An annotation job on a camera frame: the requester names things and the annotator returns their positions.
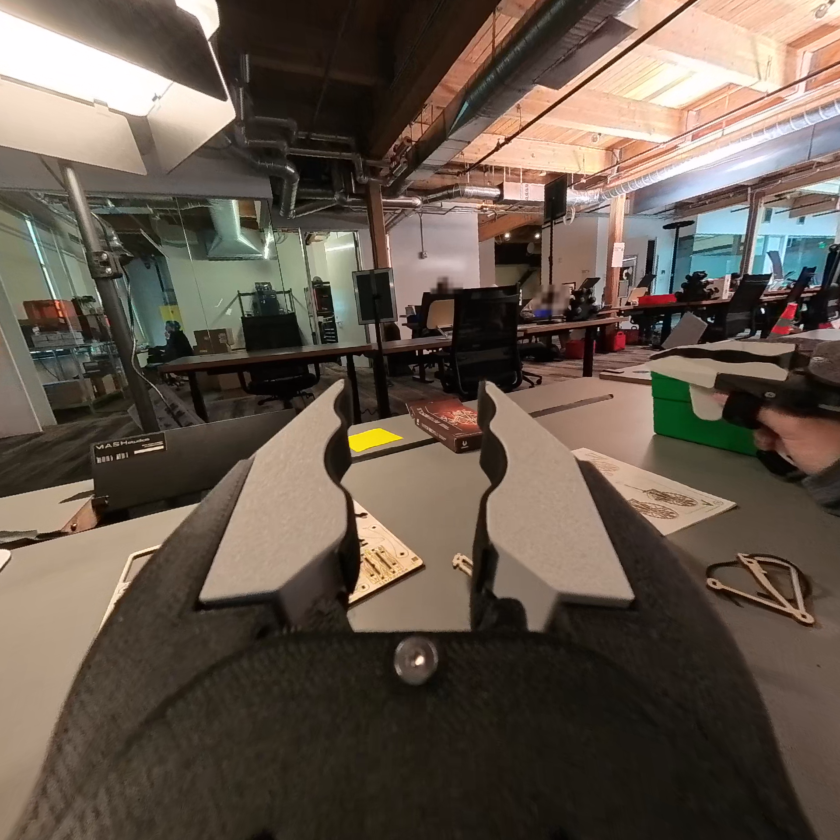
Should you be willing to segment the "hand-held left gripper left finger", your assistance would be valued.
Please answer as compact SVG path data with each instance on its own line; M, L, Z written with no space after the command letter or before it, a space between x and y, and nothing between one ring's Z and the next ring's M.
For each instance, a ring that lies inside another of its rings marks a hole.
M360 573L348 382L333 383L253 456L199 595L206 607L269 603L300 625L318 603L347 607Z

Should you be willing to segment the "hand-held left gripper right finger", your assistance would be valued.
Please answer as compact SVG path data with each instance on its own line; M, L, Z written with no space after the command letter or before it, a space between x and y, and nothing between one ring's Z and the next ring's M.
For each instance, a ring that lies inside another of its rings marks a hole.
M561 605L624 610L634 592L572 452L497 386L479 386L489 481L472 549L471 629L545 632Z

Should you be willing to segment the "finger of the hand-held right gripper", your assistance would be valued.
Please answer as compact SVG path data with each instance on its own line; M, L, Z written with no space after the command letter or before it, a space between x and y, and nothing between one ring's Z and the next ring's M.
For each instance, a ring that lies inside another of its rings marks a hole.
M773 364L788 370L797 350L792 343L724 340L717 343L681 345L663 350L650 357L647 366L651 371L662 372L683 363L723 364Z
M722 419L722 405L715 398L716 370L705 361L650 361L655 399L681 403L702 421Z

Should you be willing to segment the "person's right forearm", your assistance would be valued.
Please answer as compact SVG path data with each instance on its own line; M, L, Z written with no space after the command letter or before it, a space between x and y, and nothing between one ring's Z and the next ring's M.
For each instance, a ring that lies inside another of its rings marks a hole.
M828 467L805 476L800 481L801 486L811 498L821 508L836 517L839 517L839 471L839 460L836 460Z

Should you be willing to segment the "person's right hand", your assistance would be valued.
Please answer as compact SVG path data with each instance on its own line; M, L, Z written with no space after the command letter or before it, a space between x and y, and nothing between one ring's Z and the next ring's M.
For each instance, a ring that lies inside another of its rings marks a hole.
M806 476L822 473L839 459L839 422L836 419L798 416L764 407L757 420L756 446L776 452Z

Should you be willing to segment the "green storage bin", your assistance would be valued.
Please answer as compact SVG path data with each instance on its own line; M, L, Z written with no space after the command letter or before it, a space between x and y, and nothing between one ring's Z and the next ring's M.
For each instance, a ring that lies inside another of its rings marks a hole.
M722 418L709 420L695 414L690 385L663 374L651 373L654 432L693 444L756 456L753 431Z

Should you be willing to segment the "yellow sticky note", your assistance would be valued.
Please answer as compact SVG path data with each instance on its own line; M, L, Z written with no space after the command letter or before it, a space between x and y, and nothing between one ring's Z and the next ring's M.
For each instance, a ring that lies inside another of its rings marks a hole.
M350 434L348 437L350 450L357 455L403 440L402 435L395 434L381 427L370 428L363 432Z

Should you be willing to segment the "assembly instruction booklet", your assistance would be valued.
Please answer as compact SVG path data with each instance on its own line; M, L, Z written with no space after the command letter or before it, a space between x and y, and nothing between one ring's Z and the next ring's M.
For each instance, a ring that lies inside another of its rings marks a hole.
M572 454L595 467L624 500L669 536L734 509L734 501L716 497L655 473L597 453L577 448Z

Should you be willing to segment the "long brown table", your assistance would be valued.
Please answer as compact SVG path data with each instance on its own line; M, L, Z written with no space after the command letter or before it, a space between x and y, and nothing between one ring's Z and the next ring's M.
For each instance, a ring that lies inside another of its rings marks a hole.
M606 328L613 327L623 320L622 316L604 316L584 321L553 322L553 323L530 323L518 327L518 337L524 338L550 338L555 335L572 331L584 332L584 354L583 354L583 377L593 377L593 365L595 359L596 341L604 341Z
M354 356L364 355L374 360L374 385L378 417L386 419L392 413L384 371L384 357L411 351L443 350L450 347L451 343L450 338L424 338L400 339L384 342L381 346L373 343L327 343L272 350L238 350L231 353L198 354L183 357L164 363L159 367L158 372L160 374L185 375L195 412L202 420L207 420L203 394L196 378L199 372L242 373L266 365L278 365L286 362L315 364L322 361L335 361L344 357L346 371L350 379L353 424L358 425L361 424L362 417Z

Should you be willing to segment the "dark red product box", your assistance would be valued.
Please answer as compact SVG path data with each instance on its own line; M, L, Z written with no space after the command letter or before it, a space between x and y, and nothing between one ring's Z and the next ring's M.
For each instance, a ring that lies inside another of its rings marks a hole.
M414 423L455 454L481 450L486 435L479 424L477 405L458 398L415 400L406 403Z

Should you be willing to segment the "black mesh office chair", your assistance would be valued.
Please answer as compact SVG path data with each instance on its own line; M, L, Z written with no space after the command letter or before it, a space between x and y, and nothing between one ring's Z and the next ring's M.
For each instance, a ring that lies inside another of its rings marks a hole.
M477 396L481 382L504 392L530 387L542 377L522 370L519 355L520 296L516 286L461 290L455 297L455 321L443 353L439 380L443 391L463 400Z

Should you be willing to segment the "metal light stand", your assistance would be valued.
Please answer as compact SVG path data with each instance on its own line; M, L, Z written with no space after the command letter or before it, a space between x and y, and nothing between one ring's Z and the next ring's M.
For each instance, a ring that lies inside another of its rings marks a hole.
M149 386L135 369L134 334L123 309L117 280L123 274L109 240L102 234L91 212L79 177L72 163L58 159L61 180L69 198L70 208L80 230L91 277L95 280L104 313L108 319L112 339L117 347L133 405L137 410L140 426L145 433L160 430L149 394Z

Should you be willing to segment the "shelf with orange machines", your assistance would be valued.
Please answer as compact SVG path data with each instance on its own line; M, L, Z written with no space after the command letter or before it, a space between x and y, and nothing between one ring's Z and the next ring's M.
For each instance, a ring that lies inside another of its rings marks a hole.
M50 408L96 413L127 389L111 328L91 296L24 301L18 321Z

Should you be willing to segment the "studio light panel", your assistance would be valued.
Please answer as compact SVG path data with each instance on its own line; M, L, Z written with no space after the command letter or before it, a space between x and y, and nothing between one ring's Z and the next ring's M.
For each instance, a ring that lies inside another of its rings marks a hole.
M1 145L146 175L236 118L215 2L2 1Z

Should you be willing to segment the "small wooden frame with band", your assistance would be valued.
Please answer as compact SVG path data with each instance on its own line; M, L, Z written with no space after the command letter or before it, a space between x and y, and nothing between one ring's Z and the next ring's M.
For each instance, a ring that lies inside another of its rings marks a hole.
M771 553L737 553L730 561L708 565L708 590L739 607L756 606L815 627L812 582L794 563Z

